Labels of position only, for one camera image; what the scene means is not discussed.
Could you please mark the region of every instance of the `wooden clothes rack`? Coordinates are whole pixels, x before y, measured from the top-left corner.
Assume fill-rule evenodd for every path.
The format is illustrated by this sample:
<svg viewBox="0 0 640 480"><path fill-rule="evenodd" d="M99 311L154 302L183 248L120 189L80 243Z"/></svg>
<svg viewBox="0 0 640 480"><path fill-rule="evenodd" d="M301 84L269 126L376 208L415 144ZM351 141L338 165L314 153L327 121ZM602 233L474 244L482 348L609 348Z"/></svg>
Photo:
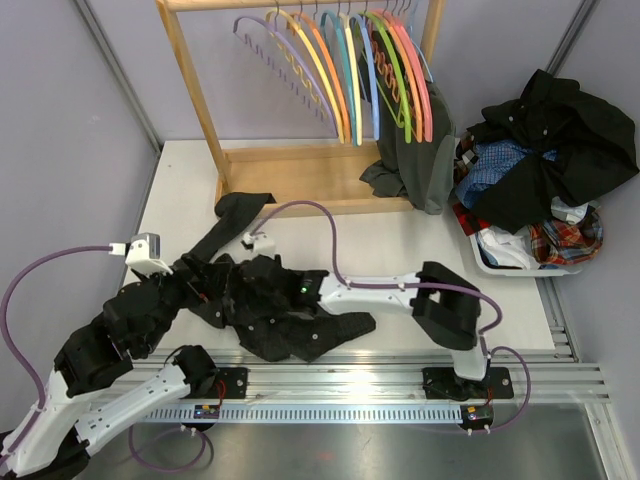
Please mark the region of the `wooden clothes rack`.
<svg viewBox="0 0 640 480"><path fill-rule="evenodd" d="M238 8L317 5L336 0L156 0L167 36L180 66L213 161L218 169L216 201L229 192L270 192L277 204L267 205L267 214L291 200L315 200L334 214L376 213L410 210L402 198L378 198L359 180L362 172L380 156L376 144L311 145L223 150L202 93L178 12ZM446 0L430 0L421 47L431 62ZM317 215L312 207L285 210L289 216Z"/></svg>

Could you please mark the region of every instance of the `crumpled black garment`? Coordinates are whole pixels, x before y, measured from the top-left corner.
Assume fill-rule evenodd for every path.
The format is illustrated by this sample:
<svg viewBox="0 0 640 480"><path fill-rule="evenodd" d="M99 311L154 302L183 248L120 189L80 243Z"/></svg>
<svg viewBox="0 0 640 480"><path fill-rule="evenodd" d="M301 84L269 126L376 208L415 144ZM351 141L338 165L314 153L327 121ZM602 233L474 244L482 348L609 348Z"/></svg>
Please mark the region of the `crumpled black garment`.
<svg viewBox="0 0 640 480"><path fill-rule="evenodd" d="M225 195L216 205L220 221L189 253L210 261L220 248L244 233L270 201L273 197L269 194ZM223 293L191 312L215 328L233 327L242 347L269 362L291 355L312 362L338 345L375 330L375 320L368 313L330 315L318 309L314 314L292 307L289 283L295 280L295 271L275 268L273 281L282 287L279 289L265 282L247 281L243 269L260 260L272 261L258 257L253 263L236 264L227 254L217 258L213 265L219 268L208 278L212 290ZM184 265L178 261L174 267Z"/></svg>
<svg viewBox="0 0 640 480"><path fill-rule="evenodd" d="M486 190L471 211L515 233L551 218L554 197L576 207L638 173L635 124L620 109L580 91L575 80L538 70L519 99L482 110L477 143L513 139L536 151ZM558 150L555 162L542 153Z"/></svg>

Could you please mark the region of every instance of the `white basket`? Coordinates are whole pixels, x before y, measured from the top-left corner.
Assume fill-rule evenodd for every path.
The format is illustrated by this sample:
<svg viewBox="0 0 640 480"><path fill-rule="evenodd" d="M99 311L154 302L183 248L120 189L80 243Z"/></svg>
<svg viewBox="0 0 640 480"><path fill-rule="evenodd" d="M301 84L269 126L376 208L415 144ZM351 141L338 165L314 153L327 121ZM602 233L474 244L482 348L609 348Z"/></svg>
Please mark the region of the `white basket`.
<svg viewBox="0 0 640 480"><path fill-rule="evenodd" d="M575 275L582 271L582 267L579 265L559 266L553 269L543 270L516 270L514 268L489 268L482 261L480 255L480 248L478 247L478 241L475 235L469 236L471 241L471 250L473 250L473 256L476 259L478 268L488 275L498 275L503 277L563 277L565 275Z"/></svg>

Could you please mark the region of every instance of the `pink hanger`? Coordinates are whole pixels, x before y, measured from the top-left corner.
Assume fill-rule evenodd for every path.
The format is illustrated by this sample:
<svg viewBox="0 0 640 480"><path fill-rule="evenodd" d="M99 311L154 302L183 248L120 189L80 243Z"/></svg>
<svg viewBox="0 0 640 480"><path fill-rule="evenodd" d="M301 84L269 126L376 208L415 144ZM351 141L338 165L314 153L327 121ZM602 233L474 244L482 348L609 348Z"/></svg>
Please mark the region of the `pink hanger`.
<svg viewBox="0 0 640 480"><path fill-rule="evenodd" d="M409 63L411 64L411 70L413 71L413 76L416 80L416 84L418 87L418 93L420 94L420 104L422 105L422 114L424 117L424 139L427 142L433 141L433 115L431 114L431 101L429 100L429 91L427 90L427 83L424 78L424 73L422 72L422 64L420 63L420 59L418 58L418 54L416 53L415 47L411 42L411 38L407 33L407 30L404 28L404 25L398 21L396 17L391 15L387 11L383 11L382 9L374 10L376 13L382 14L385 16L389 23L393 26L400 42L402 43L403 48L407 52L407 57L409 58Z"/></svg>

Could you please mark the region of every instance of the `black cloth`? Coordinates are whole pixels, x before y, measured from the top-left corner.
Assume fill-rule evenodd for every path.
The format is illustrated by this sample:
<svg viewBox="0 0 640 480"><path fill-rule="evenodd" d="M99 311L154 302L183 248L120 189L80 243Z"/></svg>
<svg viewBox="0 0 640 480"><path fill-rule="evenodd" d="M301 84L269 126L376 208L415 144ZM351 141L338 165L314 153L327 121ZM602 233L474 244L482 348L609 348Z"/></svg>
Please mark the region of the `black cloth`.
<svg viewBox="0 0 640 480"><path fill-rule="evenodd" d="M475 142L513 139L535 150L471 209L511 233L550 218L556 196L576 207L638 173L633 120L575 80L538 70L519 99L486 107L482 116L485 122L469 128ZM542 158L551 149L555 162Z"/></svg>
<svg viewBox="0 0 640 480"><path fill-rule="evenodd" d="M215 206L219 218L209 232L189 253L204 262L251 225L267 203L276 203L270 193L233 192L223 196Z"/></svg>
<svg viewBox="0 0 640 480"><path fill-rule="evenodd" d="M271 202L273 197L267 193L225 195L215 207L220 220L189 253L209 262L220 248L245 232L264 205ZM215 328L233 327L242 347L269 362L291 355L312 362L338 345L375 330L375 320L367 313L293 313L287 302L290 295L278 294L269 283L286 284L296 272L276 268L270 282L247 282L243 273L261 260L271 261L257 257L236 264L229 255L221 255L213 262L220 268L209 277L209 283L211 290L222 293L191 312ZM174 268L186 266L178 260Z"/></svg>
<svg viewBox="0 0 640 480"><path fill-rule="evenodd" d="M373 39L384 52L389 55L378 32L373 32ZM404 75L402 62L400 67ZM366 57L359 61L362 74L363 94L370 101L368 67ZM384 77L375 68L379 85L384 95L393 103L391 90ZM373 187L373 194L378 197L405 197L411 204L432 215L439 215L447 205L453 189L453 155L455 151L455 125L447 104L438 88L433 83L427 84L433 116L433 141L418 143L415 137L411 143L405 142L404 128L399 128L393 115L378 90L380 110L380 139L378 151L380 160L368 167L360 180ZM396 116L400 104L395 104Z"/></svg>

